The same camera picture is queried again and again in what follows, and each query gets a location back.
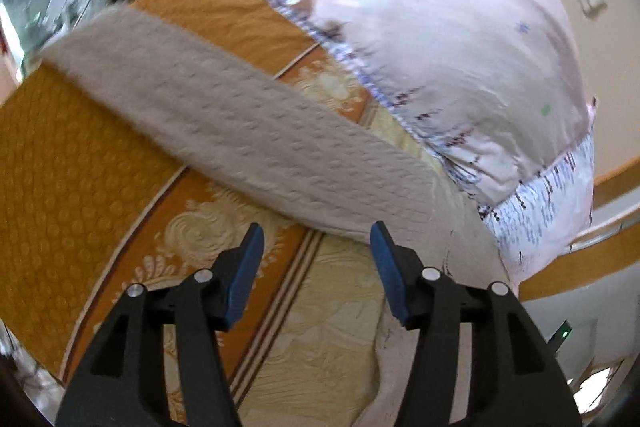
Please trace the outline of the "yellow orange patterned bedspread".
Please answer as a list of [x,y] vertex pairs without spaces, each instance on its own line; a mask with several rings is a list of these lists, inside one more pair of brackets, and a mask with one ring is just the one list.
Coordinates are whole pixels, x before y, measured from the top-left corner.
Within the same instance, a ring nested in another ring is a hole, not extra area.
[[93,334],[133,283],[180,283],[239,243],[266,252],[241,322],[218,338],[247,426],[389,426],[378,348],[416,334],[383,306],[369,249],[181,166],[41,66],[1,104],[1,380],[53,417]]

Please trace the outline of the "floral pillow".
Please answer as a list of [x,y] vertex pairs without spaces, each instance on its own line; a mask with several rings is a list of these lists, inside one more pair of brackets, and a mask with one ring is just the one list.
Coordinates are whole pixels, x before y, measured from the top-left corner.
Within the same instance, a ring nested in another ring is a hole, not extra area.
[[526,186],[590,206],[593,109],[561,0],[271,1],[480,205]]
[[570,252],[590,223],[593,179],[594,143],[588,133],[553,166],[486,212],[484,225],[495,236],[512,284],[520,285]]

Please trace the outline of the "left floral pillow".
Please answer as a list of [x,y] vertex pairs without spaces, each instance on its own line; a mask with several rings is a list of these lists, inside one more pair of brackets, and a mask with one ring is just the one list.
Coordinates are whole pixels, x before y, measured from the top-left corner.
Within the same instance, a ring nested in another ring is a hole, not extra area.
[[593,109],[561,0],[271,1],[480,205],[526,186],[590,206]]

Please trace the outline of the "beige cable knit sweater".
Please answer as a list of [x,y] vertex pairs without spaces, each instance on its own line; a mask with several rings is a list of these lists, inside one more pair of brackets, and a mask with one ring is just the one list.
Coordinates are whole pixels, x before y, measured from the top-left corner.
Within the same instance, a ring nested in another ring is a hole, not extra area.
[[[506,275],[475,202],[437,168],[191,31],[121,6],[42,57],[168,154],[302,225],[370,245],[382,221],[459,284]],[[413,361],[400,359],[410,331],[396,321],[369,409],[395,421]]]

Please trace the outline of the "right floral pillow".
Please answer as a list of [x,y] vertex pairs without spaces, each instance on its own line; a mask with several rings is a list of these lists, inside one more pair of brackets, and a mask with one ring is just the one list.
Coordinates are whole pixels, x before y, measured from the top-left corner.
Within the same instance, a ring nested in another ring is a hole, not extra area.
[[570,252],[590,223],[593,179],[594,143],[588,133],[553,166],[486,212],[484,225],[495,236],[512,284],[520,285]]

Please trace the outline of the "wooden headboard with panels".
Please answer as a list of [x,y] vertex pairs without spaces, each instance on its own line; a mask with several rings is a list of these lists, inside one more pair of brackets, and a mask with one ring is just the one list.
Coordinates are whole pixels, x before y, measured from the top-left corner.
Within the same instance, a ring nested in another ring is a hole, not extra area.
[[594,327],[626,299],[604,279],[639,261],[639,159],[600,176],[594,202],[591,227],[570,251],[520,286],[526,310],[546,337],[563,323],[572,331]]

